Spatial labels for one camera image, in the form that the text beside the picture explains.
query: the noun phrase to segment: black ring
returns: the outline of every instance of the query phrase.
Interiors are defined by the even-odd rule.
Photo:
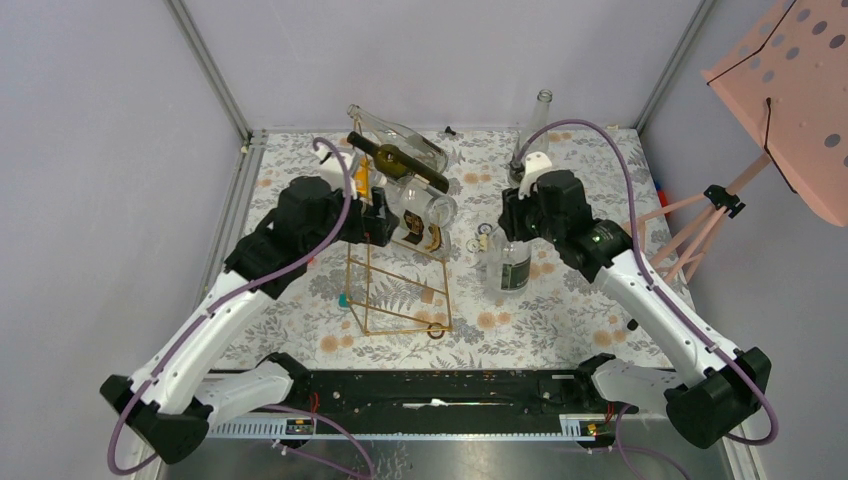
[[[443,326],[441,323],[431,323],[430,327],[433,325],[437,325],[439,327]],[[441,340],[442,337],[445,336],[445,330],[430,330],[430,327],[427,328],[427,336],[432,338],[433,340]]]

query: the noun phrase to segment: flower pattern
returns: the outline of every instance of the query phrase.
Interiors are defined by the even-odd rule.
[[[560,262],[553,247],[533,243],[531,280],[518,297],[493,298],[481,282],[480,254],[466,244],[476,238],[481,223],[495,224],[501,191],[508,187],[506,161],[516,134],[512,131],[466,131],[455,136],[422,132],[451,157],[445,176],[449,193],[460,206],[450,227],[448,262],[453,331],[440,340],[426,334],[365,336],[347,308],[339,306],[345,284],[347,246],[331,245],[310,264],[277,302],[256,317],[226,349],[217,369],[252,368],[274,351],[288,352],[307,368],[573,368],[601,352],[639,365],[665,367],[668,360],[643,329],[626,328],[631,318],[616,302]],[[659,200],[633,130],[610,131],[625,156],[633,177],[637,214],[659,208]],[[280,191],[295,177],[315,175],[311,142],[315,134],[270,135],[256,179],[245,225],[252,231],[276,206]],[[323,134],[337,145],[344,134]],[[596,217],[627,220],[624,177],[612,150],[595,132],[558,131],[550,134],[549,155],[555,167],[568,168],[580,178]],[[670,239],[665,219],[647,225],[650,256]],[[374,251],[398,271],[424,270],[422,255],[394,258]],[[443,298],[429,288],[372,279],[380,301],[409,316],[446,323]],[[436,285],[420,273],[419,280]],[[672,288],[691,305],[682,275]],[[356,286],[354,292],[364,292]],[[406,328],[415,327],[407,321]]]

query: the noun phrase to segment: gray floor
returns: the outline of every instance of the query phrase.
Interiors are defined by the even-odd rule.
[[[694,480],[733,478],[721,443],[700,450],[683,440],[667,422],[625,420],[624,444],[658,450],[681,463]],[[313,461],[282,457],[267,441],[207,440],[185,461],[169,467],[163,480],[345,479],[347,475]],[[382,441],[366,442],[379,479],[531,480],[631,479],[618,453],[566,454],[557,448],[573,443],[505,441]],[[312,441],[305,451],[367,472],[365,462],[346,441]],[[673,467],[641,454],[629,455],[649,480],[683,478]]]

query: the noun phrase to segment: glass bottle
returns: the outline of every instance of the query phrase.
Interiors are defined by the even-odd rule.
[[[374,159],[374,168],[395,181],[414,174],[425,178],[430,185],[443,193],[447,193],[450,188],[450,183],[444,175],[410,157],[397,145],[390,143],[377,145],[357,132],[350,132],[347,141],[370,155]]]
[[[486,239],[486,287],[496,295],[520,295],[530,280],[528,242],[510,242],[496,227]]]
[[[518,134],[518,141],[515,143],[515,148],[512,150],[512,159],[509,162],[509,184],[512,187],[517,187],[521,184],[521,179],[524,177],[524,159],[517,158],[521,153],[521,147],[527,143],[527,140],[549,123],[548,116],[551,110],[551,100],[554,94],[550,90],[541,90],[536,95],[536,105],[533,107],[533,115],[527,125],[521,129]],[[541,135],[536,139],[530,148],[524,152],[524,156],[532,152],[548,153],[548,136]]]
[[[363,130],[377,136],[380,143],[395,145],[410,157],[427,165],[437,173],[443,173],[448,166],[448,155],[433,142],[424,138],[415,130],[399,123],[387,122],[366,112],[359,105],[347,108],[347,114],[358,121]]]
[[[450,255],[447,227],[456,218],[456,200],[418,177],[407,177],[401,180],[397,190],[387,192],[386,201],[392,213],[400,218],[396,241],[436,258]]]

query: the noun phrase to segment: gray wall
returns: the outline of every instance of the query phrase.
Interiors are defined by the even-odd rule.
[[[655,178],[672,201],[711,183],[726,185],[761,153],[700,70],[724,56],[773,3],[719,2],[643,136]],[[815,16],[813,3],[799,0],[794,8],[810,6]],[[759,346],[771,357],[767,396],[781,431],[759,449],[769,480],[844,478],[848,229],[813,214],[774,167],[740,196],[748,207],[727,222],[695,275],[695,304],[740,346]],[[675,214],[672,227],[679,229],[690,213]],[[763,414],[753,423],[754,435],[766,433]]]
[[[187,0],[254,127],[631,125],[697,0]]]
[[[192,308],[239,141],[161,1],[0,2],[0,478],[108,478],[110,373]]]

